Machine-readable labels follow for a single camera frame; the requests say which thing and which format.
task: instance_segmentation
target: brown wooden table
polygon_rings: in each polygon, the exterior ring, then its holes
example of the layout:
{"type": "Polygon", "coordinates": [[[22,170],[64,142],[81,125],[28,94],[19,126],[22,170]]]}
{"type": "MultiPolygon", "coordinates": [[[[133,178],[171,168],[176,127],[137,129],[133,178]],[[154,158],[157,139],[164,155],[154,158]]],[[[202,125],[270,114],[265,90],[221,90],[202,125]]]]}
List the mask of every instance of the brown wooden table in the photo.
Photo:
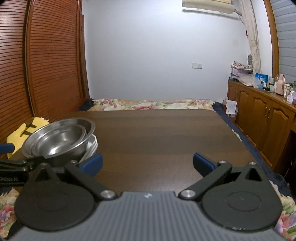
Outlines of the brown wooden table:
{"type": "Polygon", "coordinates": [[[210,110],[72,112],[96,124],[103,169],[95,176],[122,191],[179,191],[200,180],[192,157],[199,152],[234,166],[255,161],[223,119],[210,110]]]}

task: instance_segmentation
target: gray blind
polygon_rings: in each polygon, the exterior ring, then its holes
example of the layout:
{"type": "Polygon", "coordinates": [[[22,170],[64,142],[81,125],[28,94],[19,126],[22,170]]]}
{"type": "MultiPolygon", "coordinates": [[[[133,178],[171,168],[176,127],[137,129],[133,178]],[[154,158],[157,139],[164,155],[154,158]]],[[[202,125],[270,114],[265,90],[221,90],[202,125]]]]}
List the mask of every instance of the gray blind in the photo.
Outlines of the gray blind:
{"type": "Polygon", "coordinates": [[[270,0],[279,40],[279,72],[296,80],[296,5],[291,0],[270,0]]]}

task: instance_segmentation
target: wooden louvered door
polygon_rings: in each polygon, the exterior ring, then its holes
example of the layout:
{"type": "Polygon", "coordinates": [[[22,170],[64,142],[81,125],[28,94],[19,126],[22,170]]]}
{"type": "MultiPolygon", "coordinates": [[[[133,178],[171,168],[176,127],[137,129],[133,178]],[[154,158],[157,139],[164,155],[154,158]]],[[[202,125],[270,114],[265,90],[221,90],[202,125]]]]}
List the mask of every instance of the wooden louvered door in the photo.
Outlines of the wooden louvered door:
{"type": "Polygon", "coordinates": [[[0,144],[33,116],[23,56],[27,8],[27,0],[0,5],[0,144]]]}
{"type": "Polygon", "coordinates": [[[80,0],[31,0],[26,32],[28,83],[36,116],[55,121],[82,100],[80,0]]]}

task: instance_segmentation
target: dark blue bedding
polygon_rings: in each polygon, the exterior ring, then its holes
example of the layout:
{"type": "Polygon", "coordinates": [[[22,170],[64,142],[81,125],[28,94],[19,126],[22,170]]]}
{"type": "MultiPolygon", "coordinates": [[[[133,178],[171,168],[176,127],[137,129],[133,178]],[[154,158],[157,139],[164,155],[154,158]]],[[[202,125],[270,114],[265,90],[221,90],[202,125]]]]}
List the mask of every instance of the dark blue bedding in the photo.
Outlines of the dark blue bedding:
{"type": "Polygon", "coordinates": [[[233,129],[241,138],[242,142],[249,150],[249,152],[253,155],[261,169],[264,171],[265,175],[268,177],[270,181],[278,186],[279,192],[285,196],[291,196],[291,191],[287,186],[287,183],[282,175],[274,173],[272,169],[267,165],[267,163],[262,159],[257,148],[249,141],[248,138],[240,131],[240,129],[228,118],[225,112],[222,109],[222,104],[219,102],[215,102],[213,104],[213,109],[222,117],[222,119],[227,123],[227,125],[233,129]]]}

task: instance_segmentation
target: wall socket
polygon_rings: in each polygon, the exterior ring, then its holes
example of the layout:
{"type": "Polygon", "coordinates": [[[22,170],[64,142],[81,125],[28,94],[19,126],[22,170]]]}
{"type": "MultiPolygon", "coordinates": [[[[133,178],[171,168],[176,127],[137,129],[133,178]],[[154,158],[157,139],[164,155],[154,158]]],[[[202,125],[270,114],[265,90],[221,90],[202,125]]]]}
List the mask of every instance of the wall socket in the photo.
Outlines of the wall socket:
{"type": "Polygon", "coordinates": [[[192,68],[193,69],[202,69],[202,64],[192,63],[192,68]]]}

